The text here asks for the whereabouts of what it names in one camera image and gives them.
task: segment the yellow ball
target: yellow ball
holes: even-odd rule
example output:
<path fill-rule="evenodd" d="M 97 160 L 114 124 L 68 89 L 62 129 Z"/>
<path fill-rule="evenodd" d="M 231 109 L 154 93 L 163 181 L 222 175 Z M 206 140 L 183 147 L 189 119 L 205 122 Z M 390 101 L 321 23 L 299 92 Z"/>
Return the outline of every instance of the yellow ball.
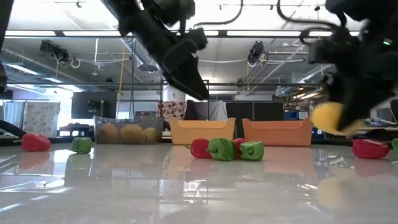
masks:
<path fill-rule="evenodd" d="M 156 129 L 155 128 L 146 128 L 142 134 L 146 137 L 147 143 L 155 143 L 156 142 Z"/>
<path fill-rule="evenodd" d="M 318 105 L 311 113 L 310 119 L 315 127 L 324 132 L 347 136 L 353 134 L 359 128 L 363 127 L 361 120 L 356 120 L 353 124 L 342 131 L 337 131 L 337 125 L 343 112 L 341 103 L 326 102 Z"/>
<path fill-rule="evenodd" d="M 126 143 L 139 143 L 144 136 L 139 125 L 127 124 L 120 129 L 120 137 Z"/>
<path fill-rule="evenodd" d="M 118 129 L 113 124 L 103 124 L 99 128 L 97 138 L 99 142 L 114 141 L 118 137 Z"/>

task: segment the yellow toy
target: yellow toy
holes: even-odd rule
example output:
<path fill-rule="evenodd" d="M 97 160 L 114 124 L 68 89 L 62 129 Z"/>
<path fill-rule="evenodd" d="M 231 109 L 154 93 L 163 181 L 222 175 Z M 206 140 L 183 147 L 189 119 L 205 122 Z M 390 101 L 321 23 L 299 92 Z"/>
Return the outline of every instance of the yellow toy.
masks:
<path fill-rule="evenodd" d="M 337 131 L 343 105 L 336 102 L 325 102 L 318 105 L 311 113 L 310 119 L 315 127 L 330 134 L 348 136 L 363 127 L 361 120 L 355 121 L 342 131 Z"/>

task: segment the window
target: window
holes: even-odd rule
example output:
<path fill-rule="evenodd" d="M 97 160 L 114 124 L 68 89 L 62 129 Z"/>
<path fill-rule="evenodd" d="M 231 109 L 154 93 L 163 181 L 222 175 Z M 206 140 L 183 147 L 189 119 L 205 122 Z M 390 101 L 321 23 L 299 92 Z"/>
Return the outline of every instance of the window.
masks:
<path fill-rule="evenodd" d="M 209 100 L 231 101 L 235 99 L 235 95 L 210 95 Z"/>

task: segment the black monitor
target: black monitor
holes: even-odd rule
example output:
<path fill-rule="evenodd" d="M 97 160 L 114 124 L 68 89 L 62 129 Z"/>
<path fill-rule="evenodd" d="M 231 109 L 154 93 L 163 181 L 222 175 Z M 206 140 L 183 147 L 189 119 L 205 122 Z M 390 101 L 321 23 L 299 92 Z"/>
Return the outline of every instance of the black monitor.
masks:
<path fill-rule="evenodd" d="M 117 97 L 111 91 L 73 93 L 72 119 L 116 118 Z"/>

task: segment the green bell pepper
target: green bell pepper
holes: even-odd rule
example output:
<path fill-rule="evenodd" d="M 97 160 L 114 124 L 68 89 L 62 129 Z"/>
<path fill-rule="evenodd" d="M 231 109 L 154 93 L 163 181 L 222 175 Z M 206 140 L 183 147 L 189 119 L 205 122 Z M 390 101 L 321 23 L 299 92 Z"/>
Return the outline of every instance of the green bell pepper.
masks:
<path fill-rule="evenodd" d="M 241 152 L 243 160 L 260 161 L 264 156 L 264 143 L 261 141 L 242 143 Z"/>
<path fill-rule="evenodd" d="M 70 150 L 77 153 L 90 153 L 91 144 L 92 144 L 91 138 L 88 137 L 74 138 Z"/>
<path fill-rule="evenodd" d="M 392 140 L 391 144 L 392 144 L 392 150 L 393 150 L 393 153 L 394 153 L 394 157 L 396 159 L 398 159 L 398 139 Z"/>
<path fill-rule="evenodd" d="M 236 157 L 235 142 L 226 138 L 210 139 L 209 152 L 214 160 L 218 161 L 233 161 Z"/>

